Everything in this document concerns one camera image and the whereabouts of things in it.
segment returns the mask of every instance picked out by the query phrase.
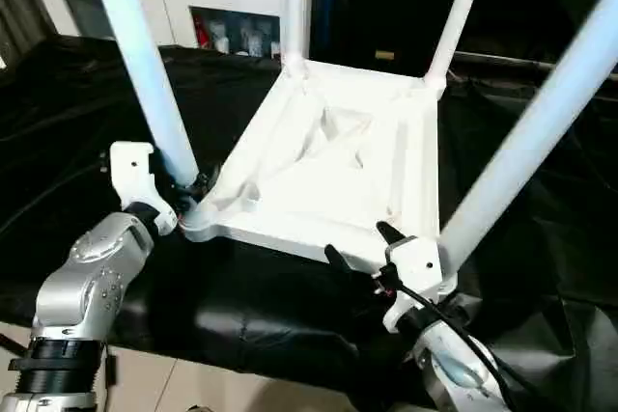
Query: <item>white bracket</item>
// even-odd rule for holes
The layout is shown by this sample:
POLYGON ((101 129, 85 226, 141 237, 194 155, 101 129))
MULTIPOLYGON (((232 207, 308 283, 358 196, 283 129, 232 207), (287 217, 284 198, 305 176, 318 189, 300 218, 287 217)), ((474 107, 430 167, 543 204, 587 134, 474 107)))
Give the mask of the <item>white bracket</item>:
POLYGON ((150 172, 153 146, 143 142, 114 142, 109 149, 112 185, 120 197, 121 208, 144 203, 159 214, 154 223, 161 235, 171 233, 178 224, 174 209, 156 190, 155 175, 150 172))
MULTIPOLYGON (((435 240, 408 237, 390 245, 386 256, 397 266, 404 286, 437 302, 442 284, 442 270, 435 240)), ((395 304, 384 315, 382 323, 390 333, 397 333, 397 322, 414 306, 421 307, 402 291, 397 291, 395 304)))

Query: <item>dark curtain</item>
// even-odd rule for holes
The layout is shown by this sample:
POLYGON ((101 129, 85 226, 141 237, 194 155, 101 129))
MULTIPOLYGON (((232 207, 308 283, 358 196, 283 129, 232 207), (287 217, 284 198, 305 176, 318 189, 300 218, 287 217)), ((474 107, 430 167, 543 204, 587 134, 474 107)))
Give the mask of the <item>dark curtain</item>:
POLYGON ((0 0, 0 57, 7 67, 54 32, 41 0, 0 0))

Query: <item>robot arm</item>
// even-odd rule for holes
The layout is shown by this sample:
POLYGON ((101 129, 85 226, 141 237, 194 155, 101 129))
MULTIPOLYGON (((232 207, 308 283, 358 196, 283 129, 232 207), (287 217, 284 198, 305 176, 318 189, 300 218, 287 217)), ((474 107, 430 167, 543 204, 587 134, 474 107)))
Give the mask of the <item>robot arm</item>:
POLYGON ((177 224, 174 209, 157 193, 150 144, 117 142, 110 150, 112 183, 122 212, 83 234, 69 258, 42 284, 15 392, 1 412, 95 411, 92 392, 105 340, 126 287, 144 267, 158 235, 177 224))
MULTIPOLYGON (((496 377, 485 364, 490 363, 496 372, 490 351, 470 337, 470 343, 474 343, 478 351, 475 353, 461 333, 412 297, 413 293, 420 295, 431 305, 432 301, 437 302, 441 295, 450 292, 454 284, 443 279, 435 240, 405 237, 383 222, 378 223, 378 230, 388 247, 386 265, 373 276, 378 286, 376 293, 395 296, 382 323, 389 332, 401 332, 405 338, 414 340, 411 357, 422 371, 427 392, 438 410, 511 410, 496 377)), ((344 258, 331 245, 324 251, 331 264, 348 269, 344 258)))

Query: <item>white pole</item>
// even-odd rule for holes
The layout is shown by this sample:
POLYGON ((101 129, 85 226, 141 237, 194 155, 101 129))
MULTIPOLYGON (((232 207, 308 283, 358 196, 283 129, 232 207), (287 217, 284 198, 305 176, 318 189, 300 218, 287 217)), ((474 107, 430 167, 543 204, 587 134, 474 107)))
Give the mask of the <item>white pole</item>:
POLYGON ((198 167, 139 0, 103 0, 126 69, 168 172, 188 186, 198 167))
POLYGON ((442 30, 440 41, 435 48, 434 58, 425 74, 425 82, 435 87, 440 94, 446 88, 446 73, 453 60, 453 54, 457 48, 464 30, 467 15, 472 8, 473 0, 454 0, 451 12, 448 14, 446 24, 442 30))
POLYGON ((302 61, 302 0, 286 0, 286 66, 296 68, 302 61))
POLYGON ((444 227, 439 243, 446 277, 462 266, 617 62, 618 0, 601 0, 444 227))

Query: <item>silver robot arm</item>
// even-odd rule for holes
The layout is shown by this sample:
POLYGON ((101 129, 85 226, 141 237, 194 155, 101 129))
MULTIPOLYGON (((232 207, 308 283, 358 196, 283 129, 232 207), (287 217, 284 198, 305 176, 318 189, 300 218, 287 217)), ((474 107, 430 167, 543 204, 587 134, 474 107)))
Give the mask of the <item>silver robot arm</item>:
POLYGON ((123 212, 109 214, 79 237, 67 261, 42 284, 28 351, 10 364, 19 379, 0 412, 97 410, 95 375, 126 287, 157 236, 177 223, 156 191, 149 168, 153 151, 150 144, 112 146, 112 183, 123 212))

